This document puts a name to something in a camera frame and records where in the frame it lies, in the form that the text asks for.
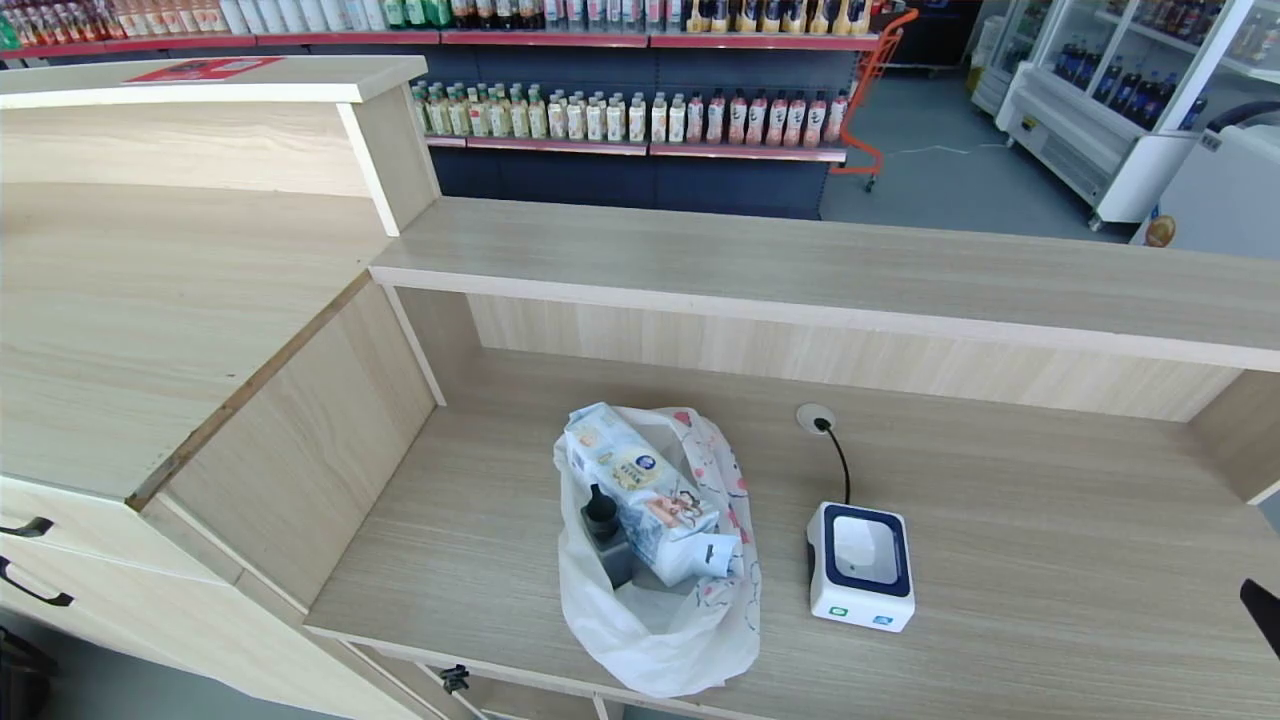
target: display refrigerator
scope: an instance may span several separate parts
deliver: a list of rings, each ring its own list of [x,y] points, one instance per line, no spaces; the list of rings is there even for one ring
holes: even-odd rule
[[[988,115],[1000,110],[1018,64],[1032,56],[1051,5],[1052,0],[1014,0],[1010,5],[1005,27],[970,96],[973,104]]]
[[[1277,96],[1277,0],[1055,0],[996,113],[1092,209],[1142,222],[1215,108]]]

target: drawer handle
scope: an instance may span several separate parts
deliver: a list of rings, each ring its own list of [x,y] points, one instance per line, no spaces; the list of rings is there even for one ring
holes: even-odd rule
[[[0,555],[0,580],[4,580],[6,583],[9,583],[10,585],[20,589],[22,592],[29,594],[31,597],[33,597],[33,598],[36,598],[36,600],[38,600],[41,602],[46,602],[46,603],[56,606],[56,607],[67,607],[68,605],[72,603],[73,600],[76,600],[74,597],[72,597],[72,596],[69,596],[69,594],[67,594],[64,592],[58,593],[56,597],[40,597],[38,594],[28,591],[27,588],[22,587],[20,584],[15,583],[14,579],[9,577],[9,559],[5,557],[5,556],[3,556],[3,555]]]
[[[54,527],[54,521],[49,518],[32,518],[29,523],[20,528],[0,528],[0,533],[6,536],[18,536],[19,538],[38,538],[40,536],[49,532],[49,528]]]

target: orange shopping cart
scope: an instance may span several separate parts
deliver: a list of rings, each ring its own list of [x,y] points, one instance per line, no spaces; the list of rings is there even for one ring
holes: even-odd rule
[[[849,167],[849,160],[845,160],[841,165],[832,168],[831,172],[837,176],[870,176],[867,178],[867,184],[863,186],[863,190],[867,192],[870,192],[876,187],[876,178],[879,177],[881,168],[884,167],[884,154],[854,137],[854,133],[849,128],[858,114],[858,109],[867,104],[872,86],[884,74],[884,68],[893,58],[893,51],[897,50],[897,44],[902,40],[902,26],[914,20],[919,14],[919,10],[911,8],[900,17],[890,20],[884,26],[884,29],[881,31],[879,42],[876,44],[876,49],[863,54],[858,60],[858,72],[854,73],[855,87],[849,97],[849,111],[845,113],[845,122],[840,126],[840,138],[845,145],[870,155],[872,161],[869,165]]]

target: white plastic bag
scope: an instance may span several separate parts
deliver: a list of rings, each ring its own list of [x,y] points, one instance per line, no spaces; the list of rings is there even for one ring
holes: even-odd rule
[[[700,578],[685,597],[631,583],[614,592],[582,527],[579,510],[590,496],[575,479],[562,437],[554,460],[564,519],[564,621],[586,652],[632,691],[677,697],[723,685],[760,653],[760,562],[742,473],[719,428],[691,409],[616,410],[698,484],[703,502],[721,514],[716,532],[737,530],[742,550],[728,578]]]

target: power cord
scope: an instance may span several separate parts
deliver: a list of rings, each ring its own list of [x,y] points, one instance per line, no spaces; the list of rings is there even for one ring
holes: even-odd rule
[[[814,420],[813,427],[818,428],[819,432],[827,433],[831,442],[836,443],[836,452],[840,454],[840,466],[845,469],[845,505],[849,505],[849,462],[845,460],[845,448],[840,447],[840,441],[836,439],[836,433],[831,432],[831,423],[826,418]]]

